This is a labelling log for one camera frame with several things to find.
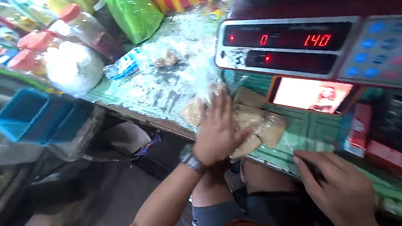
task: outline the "wristwatch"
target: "wristwatch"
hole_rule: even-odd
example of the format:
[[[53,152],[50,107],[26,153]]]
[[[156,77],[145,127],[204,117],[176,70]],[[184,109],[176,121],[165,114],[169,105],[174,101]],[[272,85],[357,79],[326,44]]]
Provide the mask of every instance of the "wristwatch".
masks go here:
[[[207,166],[205,166],[201,161],[199,161],[192,153],[192,146],[186,145],[181,151],[181,162],[190,167],[190,169],[195,170],[201,174],[207,171]]]

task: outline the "blue plastic container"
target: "blue plastic container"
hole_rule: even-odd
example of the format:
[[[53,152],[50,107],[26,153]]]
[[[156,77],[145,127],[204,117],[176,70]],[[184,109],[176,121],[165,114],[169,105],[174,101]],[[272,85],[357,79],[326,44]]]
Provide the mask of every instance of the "blue plastic container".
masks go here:
[[[44,145],[72,141],[93,110],[92,104],[77,100],[64,120],[54,128],[54,133]]]
[[[77,109],[74,101],[62,96],[24,88],[0,111],[0,131],[13,142],[71,141],[89,115],[76,115]]]

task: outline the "hand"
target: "hand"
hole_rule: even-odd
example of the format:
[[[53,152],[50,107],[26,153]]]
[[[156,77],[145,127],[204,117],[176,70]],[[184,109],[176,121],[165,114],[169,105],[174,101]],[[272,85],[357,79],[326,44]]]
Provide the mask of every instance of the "hand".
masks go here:
[[[200,107],[201,124],[194,155],[206,166],[226,159],[251,132],[251,128],[234,131],[232,108],[232,99],[225,88],[218,97],[212,93],[207,112],[205,105]]]
[[[334,225],[378,225],[374,218],[373,186],[353,165],[330,152],[294,154],[307,193]],[[316,165],[327,182],[318,183],[300,157]]]

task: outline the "smartphone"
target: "smartphone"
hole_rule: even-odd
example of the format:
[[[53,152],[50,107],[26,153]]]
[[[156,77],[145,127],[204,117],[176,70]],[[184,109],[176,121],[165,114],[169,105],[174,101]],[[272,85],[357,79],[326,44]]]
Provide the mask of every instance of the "smartphone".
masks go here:
[[[359,85],[349,83],[275,76],[267,102],[339,115],[347,112],[362,91]]]

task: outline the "scale body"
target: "scale body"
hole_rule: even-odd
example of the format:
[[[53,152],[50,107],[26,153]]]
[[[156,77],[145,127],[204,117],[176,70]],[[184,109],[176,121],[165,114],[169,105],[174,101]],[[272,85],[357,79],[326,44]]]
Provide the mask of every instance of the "scale body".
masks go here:
[[[218,67],[402,88],[402,2],[234,1]]]

